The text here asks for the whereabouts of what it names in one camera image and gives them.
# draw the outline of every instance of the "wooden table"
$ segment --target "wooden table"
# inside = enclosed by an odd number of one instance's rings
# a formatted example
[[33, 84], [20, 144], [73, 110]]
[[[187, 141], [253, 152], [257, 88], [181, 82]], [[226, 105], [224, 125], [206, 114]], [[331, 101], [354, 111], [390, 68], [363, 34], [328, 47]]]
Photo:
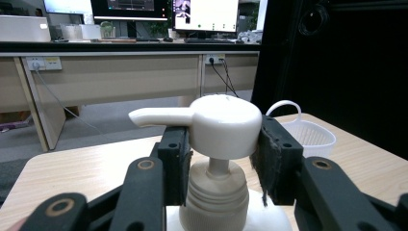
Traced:
[[[278, 117], [292, 121], [295, 115]], [[329, 159], [339, 164], [364, 193], [396, 205], [408, 193], [408, 162], [312, 115], [302, 118], [330, 130], [337, 138]], [[161, 137], [123, 141], [38, 155], [23, 169], [0, 210], [0, 230], [29, 216], [49, 197], [59, 193], [83, 193], [88, 201], [122, 184], [128, 165], [148, 156]], [[191, 163], [205, 158], [195, 153]], [[258, 176], [249, 159], [235, 161], [245, 174], [249, 189], [259, 191]], [[298, 230], [293, 206], [282, 207], [293, 231]]]

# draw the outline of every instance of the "plastic basket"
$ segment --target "plastic basket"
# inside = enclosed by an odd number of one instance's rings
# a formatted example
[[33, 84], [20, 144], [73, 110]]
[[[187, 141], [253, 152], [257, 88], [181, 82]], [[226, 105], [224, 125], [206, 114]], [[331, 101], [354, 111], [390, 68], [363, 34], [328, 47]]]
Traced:
[[303, 146], [303, 156], [328, 158], [336, 143], [333, 133], [311, 121], [302, 120], [300, 107], [290, 100], [276, 102], [266, 115], [269, 116], [273, 110], [283, 105], [294, 105], [297, 108], [297, 118], [292, 122], [281, 124]]

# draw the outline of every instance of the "electrical socket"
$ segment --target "electrical socket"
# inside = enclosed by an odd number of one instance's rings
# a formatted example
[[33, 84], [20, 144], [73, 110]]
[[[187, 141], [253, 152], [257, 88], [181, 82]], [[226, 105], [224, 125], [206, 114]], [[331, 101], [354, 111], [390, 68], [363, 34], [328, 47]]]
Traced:
[[225, 54], [210, 54], [205, 55], [205, 64], [211, 64], [210, 59], [213, 58], [214, 64], [222, 64], [220, 59], [225, 59]]
[[27, 57], [27, 64], [30, 70], [36, 70], [36, 66], [38, 66], [38, 70], [45, 69], [45, 61], [43, 57]]
[[30, 70], [36, 70], [36, 66], [38, 67], [38, 70], [63, 69], [63, 67], [61, 66], [60, 57], [58, 56], [27, 57], [27, 65]]

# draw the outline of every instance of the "basket handle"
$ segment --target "basket handle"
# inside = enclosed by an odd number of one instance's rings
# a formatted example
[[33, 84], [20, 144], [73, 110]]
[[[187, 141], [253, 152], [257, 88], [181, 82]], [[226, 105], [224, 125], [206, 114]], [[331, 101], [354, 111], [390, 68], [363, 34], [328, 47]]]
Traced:
[[274, 103], [272, 106], [270, 106], [270, 108], [268, 109], [266, 115], [269, 116], [273, 112], [273, 110], [275, 110], [276, 108], [278, 108], [280, 106], [283, 106], [283, 105], [294, 105], [297, 108], [297, 118], [294, 121], [297, 121], [297, 120], [301, 119], [302, 111], [300, 110], [299, 105], [292, 102], [291, 100], [281, 100], [281, 101], [278, 101], [278, 102]]

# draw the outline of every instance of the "monitor screen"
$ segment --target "monitor screen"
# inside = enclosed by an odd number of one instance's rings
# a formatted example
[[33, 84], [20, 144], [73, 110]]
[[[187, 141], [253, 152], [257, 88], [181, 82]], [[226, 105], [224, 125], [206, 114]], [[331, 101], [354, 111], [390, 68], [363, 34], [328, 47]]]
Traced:
[[236, 33], [239, 0], [173, 0], [176, 31]]
[[44, 7], [47, 13], [92, 13], [90, 0], [44, 0]]
[[90, 0], [90, 2], [95, 20], [167, 20], [167, 0]]

